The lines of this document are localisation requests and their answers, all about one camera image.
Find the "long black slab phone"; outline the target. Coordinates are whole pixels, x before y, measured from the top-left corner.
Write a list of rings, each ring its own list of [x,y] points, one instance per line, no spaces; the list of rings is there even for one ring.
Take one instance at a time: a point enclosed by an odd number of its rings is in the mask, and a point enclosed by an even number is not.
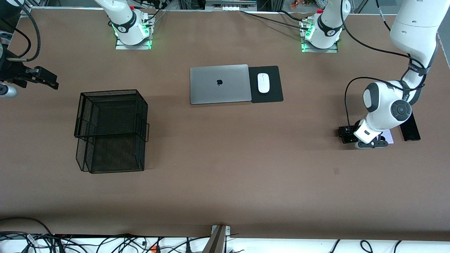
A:
[[[408,120],[400,125],[400,129],[405,142],[421,140],[413,113],[411,113]]]

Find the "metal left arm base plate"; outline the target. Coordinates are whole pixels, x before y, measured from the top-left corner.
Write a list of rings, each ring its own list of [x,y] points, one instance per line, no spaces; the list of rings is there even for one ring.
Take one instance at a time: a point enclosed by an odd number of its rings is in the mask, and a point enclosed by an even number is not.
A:
[[[302,52],[309,53],[338,53],[338,44],[335,42],[330,48],[317,48],[313,46],[310,42],[302,42]]]

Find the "grey closed laptop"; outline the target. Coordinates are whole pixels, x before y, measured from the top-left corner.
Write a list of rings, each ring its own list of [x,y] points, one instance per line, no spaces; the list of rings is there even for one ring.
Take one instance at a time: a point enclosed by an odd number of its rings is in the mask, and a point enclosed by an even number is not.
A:
[[[250,102],[251,100],[247,64],[190,69],[191,105]]]

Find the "white computer mouse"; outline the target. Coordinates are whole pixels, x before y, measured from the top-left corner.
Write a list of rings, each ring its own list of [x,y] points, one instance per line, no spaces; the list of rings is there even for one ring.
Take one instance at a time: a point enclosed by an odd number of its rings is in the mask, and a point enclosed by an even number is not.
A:
[[[270,78],[267,73],[257,74],[257,88],[259,93],[268,93],[270,91]]]

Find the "black mouse pad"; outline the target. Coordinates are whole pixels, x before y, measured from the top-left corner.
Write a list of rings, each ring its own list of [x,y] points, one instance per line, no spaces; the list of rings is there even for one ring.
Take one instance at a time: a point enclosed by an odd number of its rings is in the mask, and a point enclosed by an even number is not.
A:
[[[270,78],[270,91],[259,93],[257,88],[257,74],[267,73]],[[249,67],[249,79],[252,93],[252,103],[282,102],[283,91],[277,66]]]

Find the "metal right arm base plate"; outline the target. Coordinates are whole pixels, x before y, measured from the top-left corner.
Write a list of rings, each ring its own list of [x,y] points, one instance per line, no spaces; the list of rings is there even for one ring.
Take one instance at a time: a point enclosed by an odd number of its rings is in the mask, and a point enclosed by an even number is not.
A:
[[[145,38],[143,41],[136,45],[126,45],[120,39],[117,38],[116,50],[150,50],[152,48],[152,40]]]

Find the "black mesh two-tier tray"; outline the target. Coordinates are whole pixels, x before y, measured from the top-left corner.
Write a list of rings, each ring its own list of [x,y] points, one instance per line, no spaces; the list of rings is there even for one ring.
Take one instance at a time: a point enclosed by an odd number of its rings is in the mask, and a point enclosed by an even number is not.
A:
[[[137,90],[80,94],[74,137],[81,171],[143,171],[148,135],[148,104]]]

